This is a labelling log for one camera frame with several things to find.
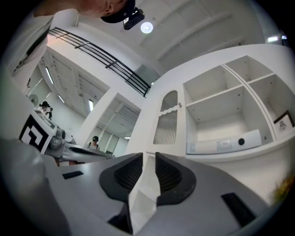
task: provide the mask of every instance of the fluorescent light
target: fluorescent light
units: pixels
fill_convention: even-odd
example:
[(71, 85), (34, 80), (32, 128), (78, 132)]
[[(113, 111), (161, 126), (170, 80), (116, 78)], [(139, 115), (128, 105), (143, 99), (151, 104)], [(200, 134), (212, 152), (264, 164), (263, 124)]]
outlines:
[(267, 39), (268, 42), (278, 41), (278, 37), (270, 37)]
[(63, 102), (63, 103), (65, 103), (65, 101), (61, 98), (61, 96), (59, 95), (59, 99), (61, 99), (61, 101)]
[(150, 22), (145, 22), (141, 25), (140, 29), (143, 33), (149, 34), (153, 31), (153, 25)]
[(52, 80), (52, 78), (51, 78), (51, 76), (50, 76), (50, 73), (49, 73), (49, 70), (48, 70), (48, 68), (47, 68), (47, 67), (45, 67), (45, 69), (46, 69), (46, 72), (47, 72), (47, 74), (48, 74), (48, 77), (49, 77), (49, 79), (50, 79), (51, 83), (52, 83), (52, 84), (54, 84), (54, 83), (53, 83), (53, 80)]
[(92, 100), (89, 100), (89, 108), (90, 108), (90, 111), (93, 110), (93, 101)]

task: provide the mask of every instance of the vent grille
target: vent grille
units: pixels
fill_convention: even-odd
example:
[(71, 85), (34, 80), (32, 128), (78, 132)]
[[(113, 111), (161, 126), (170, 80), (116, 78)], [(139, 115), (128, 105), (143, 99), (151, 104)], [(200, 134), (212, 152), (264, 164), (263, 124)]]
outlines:
[(172, 145), (175, 143), (177, 128), (177, 111), (159, 117), (153, 143), (156, 145)]

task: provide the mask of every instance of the black slot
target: black slot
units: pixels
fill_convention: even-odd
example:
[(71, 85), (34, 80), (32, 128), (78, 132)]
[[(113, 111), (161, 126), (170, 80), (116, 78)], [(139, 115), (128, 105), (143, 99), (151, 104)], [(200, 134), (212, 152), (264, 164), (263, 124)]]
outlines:
[(128, 204), (124, 204), (120, 214), (111, 218), (108, 223), (132, 235), (133, 229)]
[(74, 172), (63, 174), (63, 177), (64, 179), (70, 179), (73, 177), (77, 177), (79, 175), (83, 175), (83, 173), (81, 171), (74, 171)]
[(221, 198), (235, 216), (241, 227), (244, 227), (255, 219), (255, 216), (250, 209), (235, 193), (221, 195)]

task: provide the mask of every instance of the metal railing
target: metal railing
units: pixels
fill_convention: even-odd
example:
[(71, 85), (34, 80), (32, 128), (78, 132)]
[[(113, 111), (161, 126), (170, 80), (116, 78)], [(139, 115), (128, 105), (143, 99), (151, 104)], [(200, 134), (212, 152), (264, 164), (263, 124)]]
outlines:
[(121, 76), (126, 81), (126, 83), (128, 83), (144, 97), (151, 88), (151, 86), (149, 86), (139, 75), (137, 75), (124, 63), (122, 63), (119, 59), (115, 58), (104, 49), (87, 41), (86, 39), (57, 27), (50, 30), (49, 34), (73, 45), (75, 49), (80, 49), (81, 51), (92, 56), (101, 62), (105, 68), (110, 69)]

